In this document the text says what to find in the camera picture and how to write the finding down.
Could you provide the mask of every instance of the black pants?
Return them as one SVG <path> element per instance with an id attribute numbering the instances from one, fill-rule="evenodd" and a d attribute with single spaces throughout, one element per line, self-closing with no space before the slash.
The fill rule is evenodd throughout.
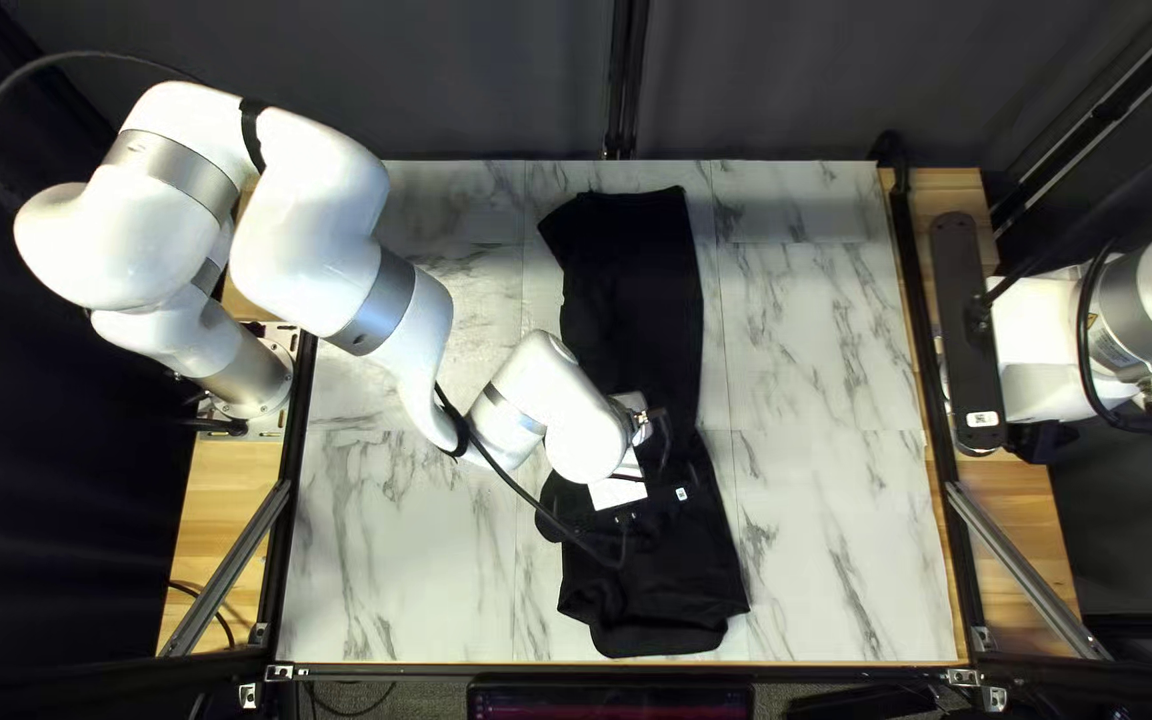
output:
<path id="1" fill-rule="evenodd" d="M 608 395 L 643 391 L 668 411 L 668 425 L 636 449 L 647 499 L 596 511 L 584 485 L 556 473 L 545 483 L 540 501 L 604 554 L 628 543 L 617 570 L 563 544 L 558 609 L 586 623 L 608 658 L 712 650 L 749 602 L 696 432 L 704 297 L 682 188 L 577 195 L 539 227 L 563 268 L 563 342 L 582 369 Z M 536 526 L 561 540 L 543 518 Z"/>

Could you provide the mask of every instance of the clothing tag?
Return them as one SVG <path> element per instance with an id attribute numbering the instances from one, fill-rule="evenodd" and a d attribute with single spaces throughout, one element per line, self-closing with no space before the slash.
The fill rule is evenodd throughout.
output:
<path id="1" fill-rule="evenodd" d="M 605 478 L 585 486 L 589 488 L 589 499 L 594 502 L 594 510 L 634 502 L 635 499 L 645 499 L 649 494 L 647 485 L 620 478 Z"/>
<path id="2" fill-rule="evenodd" d="M 993 410 L 968 412 L 969 429 L 992 429 L 999 424 L 999 414 Z"/>

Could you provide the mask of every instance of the table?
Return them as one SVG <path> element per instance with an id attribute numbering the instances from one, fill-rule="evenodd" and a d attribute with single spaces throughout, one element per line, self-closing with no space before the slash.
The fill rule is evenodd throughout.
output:
<path id="1" fill-rule="evenodd" d="M 705 294 L 700 427 L 752 611 L 676 661 L 947 662 L 945 561 L 882 188 L 866 162 L 391 162 L 376 237 L 456 302 L 467 408 L 558 331 L 536 221 L 584 189 L 688 192 Z M 320 346 L 278 657 L 605 661 L 554 611 L 560 548 L 488 472 L 410 427 L 384 372 Z M 532 492 L 539 456 L 517 472 Z"/>
<path id="2" fill-rule="evenodd" d="M 884 188 L 890 185 L 890 173 L 879 173 Z M 952 210 L 967 211 L 978 222 L 979 243 L 985 271 L 994 260 L 993 242 L 988 227 L 988 205 L 976 169 L 918 169 L 911 176 L 911 204 L 916 214 L 919 242 L 925 243 L 925 228 L 932 218 Z M 931 278 L 930 255 L 923 253 L 924 278 Z M 926 282 L 930 297 L 934 287 Z M 242 320 L 274 320 L 267 311 L 248 302 L 227 282 L 222 298 L 229 312 Z M 256 505 L 278 476 L 280 446 L 276 444 L 217 444 L 199 441 L 194 467 L 185 491 L 184 514 L 172 577 L 202 586 L 215 570 L 221 556 L 238 537 Z M 972 494 L 984 503 L 991 516 L 1011 537 L 1016 546 L 1031 560 L 1064 600 L 1077 609 L 1077 598 L 1069 563 L 1064 558 L 1064 543 L 1052 500 L 1046 468 L 1022 463 L 1010 455 L 994 454 L 985 458 L 957 456 L 958 477 Z M 934 477 L 931 458 L 929 471 Z M 943 536 L 943 509 L 933 493 L 933 510 Z M 988 555 L 977 548 L 977 570 L 985 619 L 994 639 L 1007 652 L 1038 652 L 1069 654 L 1069 647 L 1055 637 L 1038 617 L 1032 606 L 1020 592 L 1018 585 Z M 264 550 L 248 564 L 234 590 L 221 607 L 240 639 L 248 635 L 257 613 L 257 598 L 262 586 Z M 952 597 L 954 583 L 950 583 Z M 192 598 L 179 592 L 167 592 L 161 638 L 167 641 Z M 957 613 L 954 614 L 955 641 L 958 657 L 965 658 L 965 641 Z M 215 651 L 226 646 L 226 637 L 217 623 L 209 627 L 197 652 Z"/>

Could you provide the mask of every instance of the wooden surface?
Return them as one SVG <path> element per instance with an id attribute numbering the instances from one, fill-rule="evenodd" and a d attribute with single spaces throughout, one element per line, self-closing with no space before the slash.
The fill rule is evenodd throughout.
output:
<path id="1" fill-rule="evenodd" d="M 884 188 L 890 188 L 892 174 L 882 170 Z M 977 242 L 980 248 L 982 271 L 988 274 L 999 263 L 990 226 L 990 210 L 985 204 L 980 174 L 973 169 L 924 169 L 916 170 L 911 180 L 914 229 L 919 244 L 919 260 L 923 286 L 937 323 L 937 287 L 932 282 L 931 253 L 926 250 L 926 229 L 937 215 L 963 211 L 977 221 Z M 908 306 L 905 303 L 905 319 Z M 957 455 L 958 478 L 971 495 L 990 513 L 1013 544 L 1052 585 L 1056 593 L 1074 611 L 1078 612 L 1078 598 L 1074 594 L 1074 581 L 1069 559 L 1064 554 L 1056 503 L 1052 499 L 1047 468 L 1030 465 L 1005 450 L 986 457 Z M 926 471 L 932 482 L 932 498 L 935 506 L 937 524 L 941 530 L 941 546 L 945 551 L 947 573 L 950 575 L 952 596 L 955 596 L 954 569 L 950 548 L 945 535 L 945 507 L 937 486 L 937 464 L 926 457 Z M 1006 652 L 1047 653 L 1070 655 L 1073 651 L 1056 637 L 1038 616 L 1030 601 L 1020 590 L 1010 574 L 999 564 L 993 554 L 972 538 L 972 554 L 976 556 L 980 600 L 984 605 L 985 623 L 990 627 L 999 649 Z M 955 637 L 958 654 L 965 658 L 963 628 L 957 616 L 957 598 L 952 598 L 955 609 Z"/>
<path id="2" fill-rule="evenodd" d="M 240 320 L 267 320 L 268 312 L 256 308 L 248 298 L 232 290 L 227 280 L 223 305 Z M 184 493 L 181 531 L 176 535 L 172 579 L 202 590 L 220 560 L 238 539 L 243 526 L 256 513 L 265 494 L 278 479 L 281 442 L 233 442 L 198 439 L 194 446 L 194 463 L 189 467 L 189 484 Z M 256 548 L 238 581 L 220 608 L 229 623 L 234 641 L 242 646 L 260 605 L 262 579 L 265 573 L 265 540 Z M 168 590 L 159 628 L 159 646 L 167 643 L 189 605 L 188 594 Z M 229 646 L 226 631 L 213 620 L 195 652 L 223 650 Z"/>
<path id="3" fill-rule="evenodd" d="M 884 170 L 882 180 L 885 188 L 889 188 L 890 173 Z M 924 286 L 929 293 L 929 302 L 932 303 L 934 321 L 937 296 L 931 282 L 930 255 L 925 252 L 926 228 L 931 226 L 932 219 L 954 210 L 965 211 L 977 221 L 982 264 L 986 272 L 998 263 L 998 253 L 994 251 L 988 207 L 985 204 L 984 189 L 977 170 L 916 170 L 912 187 L 914 226 L 918 232 Z M 273 319 L 267 312 L 248 302 L 248 298 L 242 297 L 228 278 L 225 293 L 223 304 L 236 319 Z M 281 444 L 276 442 L 198 441 L 185 491 L 181 532 L 176 538 L 173 579 L 196 588 L 207 582 L 221 558 L 238 538 L 238 532 L 248 518 L 265 498 L 265 493 L 273 486 L 278 477 L 280 454 Z M 945 551 L 947 573 L 950 576 L 948 585 L 950 585 L 952 607 L 955 611 L 958 655 L 967 658 L 963 627 L 957 615 L 957 598 L 953 598 L 956 584 L 952 576 L 954 569 L 948 566 L 950 555 L 945 536 L 945 507 L 937 488 L 934 479 L 937 469 L 931 455 L 926 462 L 929 477 L 932 479 L 937 524 L 941 530 L 941 546 Z M 1064 539 L 1061 538 L 1046 468 L 1028 465 L 1002 450 L 984 458 L 960 455 L 957 465 L 958 476 L 972 495 L 984 505 L 1058 594 L 1077 611 L 1069 562 L 1064 556 Z M 998 560 L 993 559 L 990 551 L 972 545 L 985 620 L 1000 649 L 1010 652 L 1071 654 L 1068 646 L 1064 646 L 1038 617 L 1038 613 L 1020 592 L 1018 585 L 1001 568 Z M 251 629 L 252 619 L 256 616 L 264 559 L 263 544 L 221 608 L 240 645 L 247 641 L 248 630 Z M 167 642 L 191 601 L 192 598 L 184 593 L 168 591 L 159 646 Z M 226 637 L 213 621 L 196 652 L 221 650 L 225 646 L 227 646 Z"/>

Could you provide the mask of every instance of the white marble surface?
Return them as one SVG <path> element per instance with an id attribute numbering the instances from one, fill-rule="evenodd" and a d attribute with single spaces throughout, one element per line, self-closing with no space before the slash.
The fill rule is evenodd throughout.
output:
<path id="1" fill-rule="evenodd" d="M 705 296 L 700 425 L 751 613 L 705 662 L 955 657 L 895 259 L 867 162 L 388 162 L 376 229 L 447 285 L 439 372 L 464 408 L 522 333 L 558 333 L 536 221 L 576 192 L 688 194 Z M 278 655 L 607 661 L 556 612 L 560 546 L 488 472 L 320 344 Z M 539 492 L 537 454 L 516 473 Z"/>

